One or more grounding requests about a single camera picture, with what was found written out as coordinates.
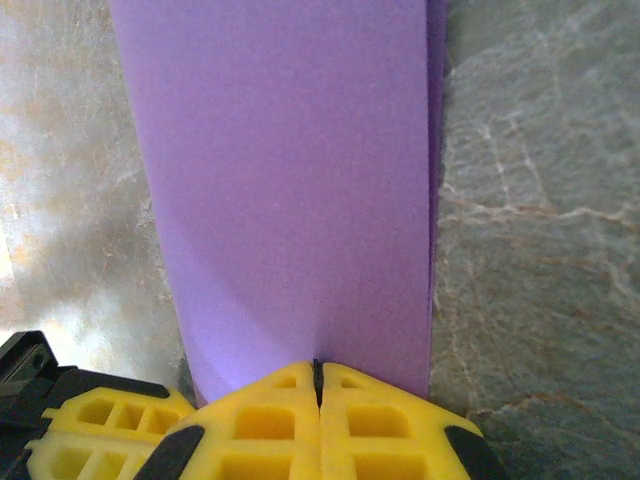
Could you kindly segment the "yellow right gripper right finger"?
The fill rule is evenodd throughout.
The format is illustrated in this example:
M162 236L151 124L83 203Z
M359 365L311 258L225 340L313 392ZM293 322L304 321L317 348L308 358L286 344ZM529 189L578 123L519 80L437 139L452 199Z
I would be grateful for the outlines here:
M320 363L324 479L506 479L479 428L427 400Z

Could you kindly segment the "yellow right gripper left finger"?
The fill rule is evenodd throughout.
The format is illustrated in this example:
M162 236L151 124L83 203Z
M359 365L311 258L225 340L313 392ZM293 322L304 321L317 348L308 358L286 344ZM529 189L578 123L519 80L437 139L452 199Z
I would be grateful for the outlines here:
M312 364L277 370L170 428L137 479L319 479Z

